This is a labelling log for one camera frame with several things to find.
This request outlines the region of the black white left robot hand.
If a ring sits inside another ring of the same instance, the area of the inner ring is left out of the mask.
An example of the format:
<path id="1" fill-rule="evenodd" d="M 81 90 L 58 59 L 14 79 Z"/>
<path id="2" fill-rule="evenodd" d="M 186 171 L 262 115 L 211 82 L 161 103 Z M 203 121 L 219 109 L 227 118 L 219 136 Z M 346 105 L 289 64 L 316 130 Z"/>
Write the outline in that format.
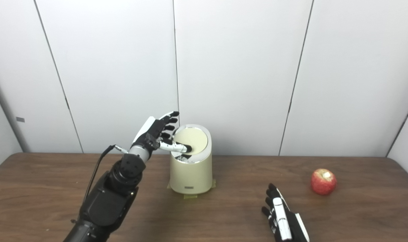
<path id="1" fill-rule="evenodd" d="M 150 116 L 135 136 L 130 150 L 133 147 L 141 147 L 147 150 L 149 155 L 155 150 L 190 153 L 190 145 L 175 142 L 173 135 L 166 132 L 176 130 L 174 124 L 178 122 L 178 116 L 178 111 L 168 112 L 158 119 Z"/>

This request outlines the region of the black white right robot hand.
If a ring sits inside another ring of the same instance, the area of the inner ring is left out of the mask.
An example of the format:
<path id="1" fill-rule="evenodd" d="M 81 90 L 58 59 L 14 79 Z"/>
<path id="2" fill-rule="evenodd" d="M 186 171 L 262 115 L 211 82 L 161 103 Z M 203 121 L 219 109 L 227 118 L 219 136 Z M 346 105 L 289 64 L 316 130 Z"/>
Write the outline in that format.
<path id="1" fill-rule="evenodd" d="M 266 206 L 261 208 L 276 242 L 309 242 L 310 237 L 299 213 L 290 210 L 279 189 L 272 183 L 266 190 Z"/>

